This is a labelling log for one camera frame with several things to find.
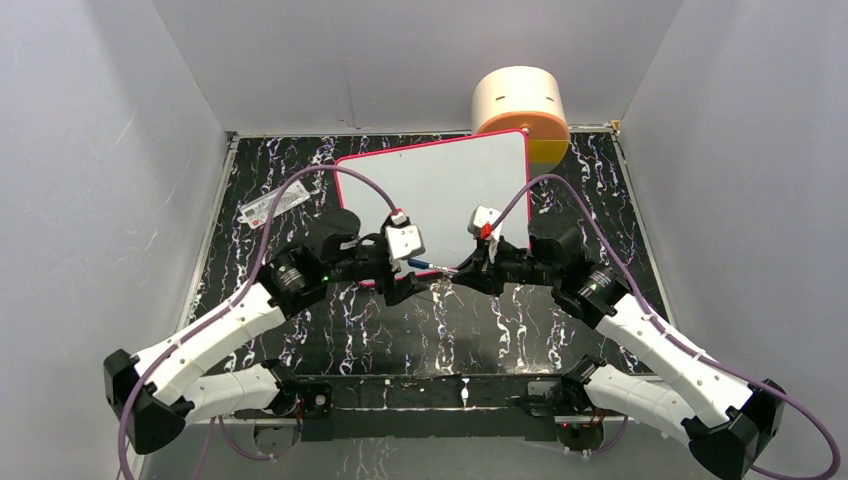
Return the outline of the pink-framed whiteboard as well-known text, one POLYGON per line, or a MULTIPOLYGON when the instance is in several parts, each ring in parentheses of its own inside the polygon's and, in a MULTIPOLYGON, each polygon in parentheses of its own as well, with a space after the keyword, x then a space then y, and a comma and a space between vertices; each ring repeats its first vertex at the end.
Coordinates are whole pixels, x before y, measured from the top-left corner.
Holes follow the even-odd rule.
POLYGON ((348 156, 338 166, 380 186, 422 232, 419 260, 455 267, 476 242, 467 224, 478 206, 502 211, 530 179, 520 130, 348 156))

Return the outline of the blue marker cap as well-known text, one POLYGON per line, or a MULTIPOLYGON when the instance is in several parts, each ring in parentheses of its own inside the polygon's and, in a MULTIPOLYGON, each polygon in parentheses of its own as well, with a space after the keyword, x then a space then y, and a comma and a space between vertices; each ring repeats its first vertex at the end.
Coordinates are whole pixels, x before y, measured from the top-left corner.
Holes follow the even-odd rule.
POLYGON ((408 259, 407 264, 410 267, 415 268, 415 269, 419 269, 419 270, 429 270, 429 269, 432 268, 432 265, 430 263, 428 263, 426 261, 419 260, 419 259, 414 259, 414 258, 408 259))

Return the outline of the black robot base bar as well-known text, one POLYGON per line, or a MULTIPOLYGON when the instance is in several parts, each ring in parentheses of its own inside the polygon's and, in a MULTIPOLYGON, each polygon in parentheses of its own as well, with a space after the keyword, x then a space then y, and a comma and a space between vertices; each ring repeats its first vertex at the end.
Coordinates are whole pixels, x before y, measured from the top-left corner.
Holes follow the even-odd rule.
POLYGON ((495 438, 595 448, 612 415, 559 374, 298 375, 309 441, 495 438))

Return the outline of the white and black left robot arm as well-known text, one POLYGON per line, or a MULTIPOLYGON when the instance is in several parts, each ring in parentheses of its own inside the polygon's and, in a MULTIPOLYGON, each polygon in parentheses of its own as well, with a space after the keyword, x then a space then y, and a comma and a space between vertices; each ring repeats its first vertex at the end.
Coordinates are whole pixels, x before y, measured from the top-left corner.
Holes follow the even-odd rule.
POLYGON ((225 356, 322 302, 333 283, 371 281, 389 306, 424 285, 401 276, 401 262, 425 251, 419 228, 402 212, 378 232, 361 236, 360 219, 334 209, 315 220, 310 235, 281 246, 247 287, 171 337, 131 354, 118 349, 103 362, 106 398, 139 454, 176 439, 192 423, 240 410, 288 416, 298 408, 325 413, 313 396, 330 388, 302 385, 277 361, 234 373, 210 374, 225 356))

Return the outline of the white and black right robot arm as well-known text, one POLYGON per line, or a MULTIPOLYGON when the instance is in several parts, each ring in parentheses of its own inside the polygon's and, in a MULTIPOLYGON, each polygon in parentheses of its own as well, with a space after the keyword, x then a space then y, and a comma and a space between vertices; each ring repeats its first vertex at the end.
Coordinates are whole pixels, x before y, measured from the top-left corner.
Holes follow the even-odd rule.
POLYGON ((710 366, 692 342, 672 343, 674 328, 642 311, 626 281, 585 253, 575 228, 541 215, 528 224, 528 247, 519 248, 494 227, 498 215, 483 206, 472 213, 476 247, 453 282, 493 296, 508 283, 548 286, 566 314, 635 354, 664 382, 639 380, 586 355, 557 383, 529 384, 523 408, 542 416, 613 410, 683 443, 714 476, 743 478, 775 436, 782 401, 710 366))

